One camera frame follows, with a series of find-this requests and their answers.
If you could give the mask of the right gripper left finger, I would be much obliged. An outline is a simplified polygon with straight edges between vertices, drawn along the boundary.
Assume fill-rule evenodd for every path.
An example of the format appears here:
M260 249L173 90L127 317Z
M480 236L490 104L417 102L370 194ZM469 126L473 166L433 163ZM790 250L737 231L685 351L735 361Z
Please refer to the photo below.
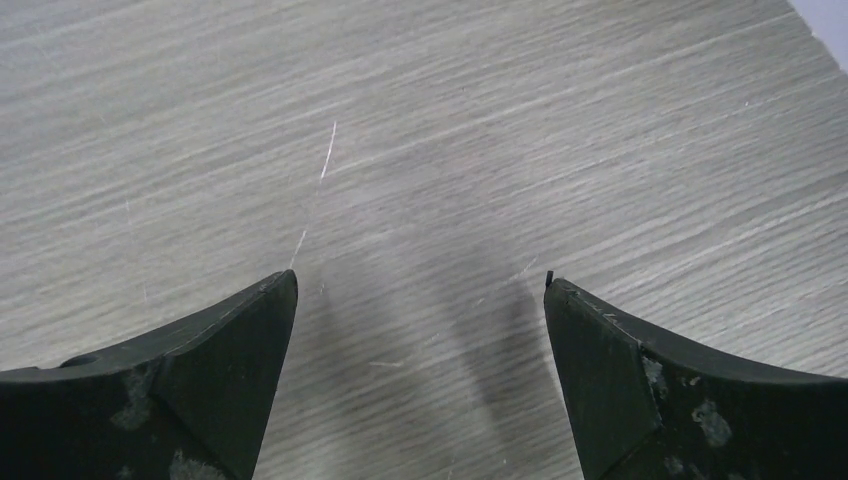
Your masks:
M291 270L54 368L1 375L5 479L249 479L298 302Z

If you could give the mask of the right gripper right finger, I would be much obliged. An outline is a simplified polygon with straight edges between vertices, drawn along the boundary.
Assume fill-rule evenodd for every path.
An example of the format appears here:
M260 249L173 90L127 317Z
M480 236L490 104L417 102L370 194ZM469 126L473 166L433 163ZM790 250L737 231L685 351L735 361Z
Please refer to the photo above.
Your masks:
M548 335L587 479L843 479L847 382L708 347L548 275Z

